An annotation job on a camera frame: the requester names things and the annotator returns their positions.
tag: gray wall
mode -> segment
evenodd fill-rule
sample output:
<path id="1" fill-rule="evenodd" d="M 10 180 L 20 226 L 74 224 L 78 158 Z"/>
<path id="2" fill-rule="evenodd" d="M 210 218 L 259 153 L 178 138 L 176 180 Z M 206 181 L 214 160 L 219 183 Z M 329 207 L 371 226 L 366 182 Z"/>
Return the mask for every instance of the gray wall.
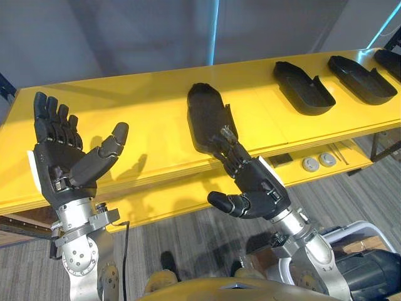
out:
<path id="1" fill-rule="evenodd" d="M 27 87 L 205 65 L 213 2 L 1 0 L 0 71 Z M 215 63 L 364 48 L 397 3 L 220 0 Z"/>
<path id="2" fill-rule="evenodd" d="M 368 46 L 399 0 L 350 0 L 338 18 L 321 51 L 361 49 Z M 401 24 L 398 12 L 383 31 L 388 33 Z M 372 47 L 383 47 L 392 37 L 379 36 Z"/>

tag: round button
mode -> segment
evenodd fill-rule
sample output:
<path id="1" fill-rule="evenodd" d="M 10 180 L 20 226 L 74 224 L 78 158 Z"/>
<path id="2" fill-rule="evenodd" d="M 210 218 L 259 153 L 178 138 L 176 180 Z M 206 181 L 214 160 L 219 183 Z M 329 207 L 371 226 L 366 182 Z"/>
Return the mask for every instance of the round button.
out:
<path id="1" fill-rule="evenodd" d="M 320 154 L 319 161 L 321 165 L 326 167 L 331 167 L 336 165 L 336 158 L 334 158 L 334 156 L 329 154 L 328 152 Z"/>
<path id="2" fill-rule="evenodd" d="M 306 171 L 313 172 L 319 169 L 319 162 L 312 157 L 307 157 L 303 159 L 302 166 Z"/>

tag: black cable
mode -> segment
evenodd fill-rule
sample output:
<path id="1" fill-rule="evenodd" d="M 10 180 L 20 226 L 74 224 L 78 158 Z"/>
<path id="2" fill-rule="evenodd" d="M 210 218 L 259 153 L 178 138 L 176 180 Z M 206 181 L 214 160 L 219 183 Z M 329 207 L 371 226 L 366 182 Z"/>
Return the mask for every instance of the black cable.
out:
<path id="1" fill-rule="evenodd" d="M 127 226 L 125 230 L 125 247 L 124 247 L 124 256 L 123 256 L 123 296 L 124 301 L 127 301 L 127 285 L 125 283 L 125 266 L 127 265 L 127 250 L 128 250 L 128 234 L 130 229 L 130 221 L 124 221 L 120 224 L 112 224 L 113 226 Z"/>

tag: cyan light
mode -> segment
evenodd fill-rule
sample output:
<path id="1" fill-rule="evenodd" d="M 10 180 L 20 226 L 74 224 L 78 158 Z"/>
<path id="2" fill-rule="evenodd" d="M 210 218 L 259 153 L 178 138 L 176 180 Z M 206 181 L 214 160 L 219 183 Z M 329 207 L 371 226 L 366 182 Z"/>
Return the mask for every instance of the cyan light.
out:
<path id="1" fill-rule="evenodd" d="M 217 34 L 217 19 L 219 17 L 219 4 L 220 0 L 213 1 L 213 16 L 212 16 L 212 32 L 209 41 L 209 55 L 207 57 L 207 64 L 209 66 L 214 64 L 214 49 L 216 48 L 216 34 Z"/>
<path id="2" fill-rule="evenodd" d="M 387 18 L 386 22 L 384 22 L 384 24 L 382 25 L 382 27 L 380 28 L 380 30 L 378 31 L 378 33 L 375 35 L 375 37 L 371 40 L 371 42 L 369 43 L 369 45 L 366 47 L 370 48 L 373 43 L 376 41 L 376 39 L 378 38 L 378 36 L 383 32 L 383 30 L 387 27 L 387 25 L 389 24 L 389 22 L 392 20 L 392 18 L 394 18 L 395 14 L 398 13 L 398 11 L 401 8 L 401 1 L 399 2 L 399 4 L 397 5 L 397 7 L 393 10 L 393 12 L 390 14 L 390 16 Z"/>

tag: robotic arm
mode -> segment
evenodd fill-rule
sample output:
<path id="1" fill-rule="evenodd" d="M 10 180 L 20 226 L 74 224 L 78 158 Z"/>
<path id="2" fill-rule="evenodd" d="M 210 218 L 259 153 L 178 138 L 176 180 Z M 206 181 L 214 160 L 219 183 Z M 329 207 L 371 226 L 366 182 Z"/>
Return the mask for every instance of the robotic arm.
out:
<path id="1" fill-rule="evenodd" d="M 350 300 L 348 285 L 338 271 L 330 244 L 307 223 L 307 218 L 291 207 L 291 201 L 279 180 L 262 157 L 252 158 L 228 127 L 213 138 L 213 155 L 234 179 L 240 195 L 211 192 L 207 200 L 217 209 L 238 218 L 270 221 L 277 231 L 272 249 L 278 258 L 291 258 L 312 279 L 314 289 L 340 300 Z"/>
<path id="2" fill-rule="evenodd" d="M 116 163 L 128 135 L 119 123 L 112 134 L 89 153 L 82 151 L 78 118 L 54 97 L 38 92 L 34 99 L 37 144 L 29 156 L 42 195 L 59 221 L 52 229 L 50 257 L 62 258 L 70 277 L 73 301 L 118 300 L 119 274 L 113 258 L 113 239 L 105 226 L 117 221 L 118 210 L 95 206 L 96 180 Z"/>

